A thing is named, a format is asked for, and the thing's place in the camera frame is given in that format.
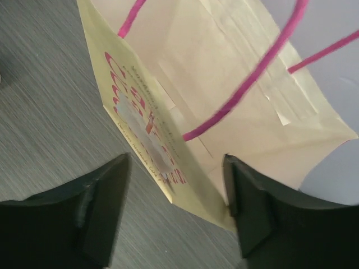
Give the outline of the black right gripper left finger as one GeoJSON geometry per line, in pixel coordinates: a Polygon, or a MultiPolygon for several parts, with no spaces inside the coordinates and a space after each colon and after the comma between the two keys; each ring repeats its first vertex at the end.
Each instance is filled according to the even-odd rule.
{"type": "Polygon", "coordinates": [[[2,201],[1,267],[108,268],[131,168],[122,154],[55,188],[2,201]]]}

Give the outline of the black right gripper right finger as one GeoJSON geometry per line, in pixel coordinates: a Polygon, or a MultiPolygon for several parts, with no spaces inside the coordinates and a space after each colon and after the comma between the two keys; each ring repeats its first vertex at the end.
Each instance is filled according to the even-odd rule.
{"type": "Polygon", "coordinates": [[[223,175],[248,268],[358,267],[358,206],[296,191],[233,155],[223,175]]]}

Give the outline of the paper cakes bag pink handles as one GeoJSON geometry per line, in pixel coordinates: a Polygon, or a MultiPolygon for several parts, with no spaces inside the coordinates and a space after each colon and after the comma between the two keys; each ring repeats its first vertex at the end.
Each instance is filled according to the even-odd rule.
{"type": "Polygon", "coordinates": [[[240,102],[189,140],[279,35],[260,1],[78,1],[106,110],[169,202],[233,231],[225,154],[298,189],[357,138],[287,43],[240,102]]]}

